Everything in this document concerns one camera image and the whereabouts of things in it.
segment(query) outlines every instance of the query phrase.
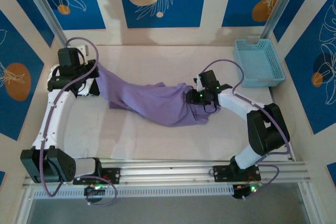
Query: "crumpled fabric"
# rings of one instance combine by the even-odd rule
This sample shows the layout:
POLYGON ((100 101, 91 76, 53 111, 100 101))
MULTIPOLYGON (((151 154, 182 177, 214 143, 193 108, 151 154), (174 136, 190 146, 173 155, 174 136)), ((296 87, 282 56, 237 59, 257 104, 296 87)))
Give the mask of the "crumpled fabric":
POLYGON ((167 87, 163 82, 141 86, 122 80, 100 63, 98 69, 98 88, 110 109, 131 111, 170 127, 206 124, 212 115, 208 112, 215 111, 213 104, 207 105, 205 112, 202 105, 186 103, 185 93, 193 87, 185 83, 173 87, 167 87))

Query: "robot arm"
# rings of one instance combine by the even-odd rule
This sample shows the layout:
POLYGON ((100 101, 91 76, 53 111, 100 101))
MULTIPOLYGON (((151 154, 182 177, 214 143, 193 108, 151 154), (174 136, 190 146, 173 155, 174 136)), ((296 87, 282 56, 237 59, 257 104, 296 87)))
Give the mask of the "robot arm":
POLYGON ((267 111, 289 140, 289 133, 279 107, 272 103, 264 105, 252 101, 233 91, 230 85, 220 85, 212 70, 199 74, 194 79, 197 87, 186 94, 186 102, 200 105, 215 105, 225 107, 247 122, 249 145, 231 159, 230 170, 235 177, 254 166, 267 153, 284 145, 279 131, 260 111, 267 111))
MULTIPOLYGON (((95 69, 86 78, 70 85, 61 93, 58 101, 54 104, 55 98, 62 88, 83 76, 95 65, 95 60, 84 61, 80 64, 77 48, 64 48, 58 51, 59 67, 53 71, 53 76, 48 81, 48 103, 46 113, 40 131, 29 150, 23 150, 20 156, 21 162, 28 171, 35 183, 41 183, 39 170, 39 152, 44 141, 43 170, 46 182, 70 182, 75 177, 93 174, 97 172, 97 159, 95 158, 72 158, 64 150, 64 134, 71 108, 77 98, 82 85, 87 79, 98 77, 98 70, 95 69)), ((90 93, 98 95, 99 90, 96 82, 86 83, 90 86, 90 93)))

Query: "gray floor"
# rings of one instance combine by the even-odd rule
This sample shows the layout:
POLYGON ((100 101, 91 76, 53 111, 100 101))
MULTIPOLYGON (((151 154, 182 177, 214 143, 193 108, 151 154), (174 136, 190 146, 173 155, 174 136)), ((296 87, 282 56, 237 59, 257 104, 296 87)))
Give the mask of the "gray floor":
POLYGON ((274 184, 243 202, 231 196, 119 198, 112 206, 81 199, 35 200, 29 224, 309 223, 296 184, 274 184))

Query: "black mounting plate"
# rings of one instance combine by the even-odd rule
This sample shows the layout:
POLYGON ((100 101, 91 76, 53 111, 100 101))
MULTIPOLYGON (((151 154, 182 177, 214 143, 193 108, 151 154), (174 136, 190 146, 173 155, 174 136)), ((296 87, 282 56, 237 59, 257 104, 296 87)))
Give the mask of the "black mounting plate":
POLYGON ((255 165, 238 173, 233 173, 229 165, 216 165, 213 170, 215 182, 247 182, 251 178, 261 181, 259 168, 255 165))
MULTIPOLYGON (((114 185, 119 184, 120 180, 120 168, 102 168, 101 169, 101 177, 107 179, 112 182, 114 185)), ((80 180, 74 180, 74 185, 91 185, 96 184, 97 180, 93 178, 81 178, 80 180)), ((100 184, 104 185, 107 184, 104 181, 100 181, 100 184)))

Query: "light blue basket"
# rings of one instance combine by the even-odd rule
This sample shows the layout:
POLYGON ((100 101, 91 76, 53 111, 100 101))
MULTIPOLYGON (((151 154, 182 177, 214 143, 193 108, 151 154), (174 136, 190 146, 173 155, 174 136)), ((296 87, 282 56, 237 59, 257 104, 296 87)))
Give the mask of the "light blue basket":
POLYGON ((241 85, 243 87, 275 87, 285 79, 269 39, 238 39, 235 43, 234 56, 244 70, 245 79, 241 85))

